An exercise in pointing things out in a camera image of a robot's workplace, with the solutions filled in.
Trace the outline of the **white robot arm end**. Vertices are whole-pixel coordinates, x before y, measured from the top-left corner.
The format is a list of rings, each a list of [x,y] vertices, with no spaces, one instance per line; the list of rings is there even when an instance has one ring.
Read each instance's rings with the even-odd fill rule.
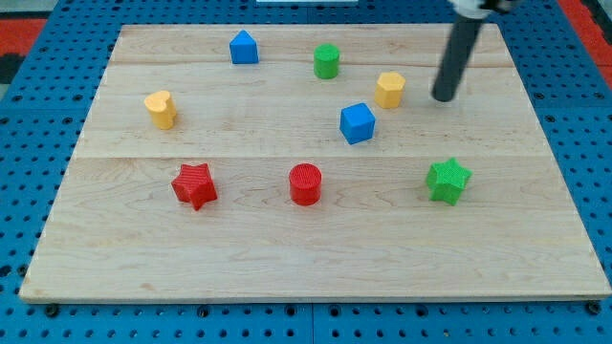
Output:
[[[449,0],[456,13],[470,19],[485,19],[491,13],[506,14],[521,4],[521,0]]]

